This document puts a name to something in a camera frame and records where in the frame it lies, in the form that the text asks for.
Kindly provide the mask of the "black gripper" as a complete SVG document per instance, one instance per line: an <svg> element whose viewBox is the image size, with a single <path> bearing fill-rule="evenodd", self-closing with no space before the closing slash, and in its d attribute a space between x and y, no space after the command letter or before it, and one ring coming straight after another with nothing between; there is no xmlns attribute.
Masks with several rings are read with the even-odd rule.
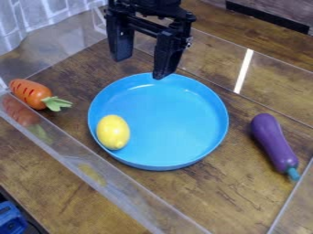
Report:
<svg viewBox="0 0 313 234"><path fill-rule="evenodd" d="M173 74L191 38L183 35L192 33L196 15L181 6L181 0L109 0L106 20L110 53L116 61L133 56L136 30L157 35L154 49L153 78L164 79ZM146 20L148 16L160 19L170 18L172 29Z"/></svg>

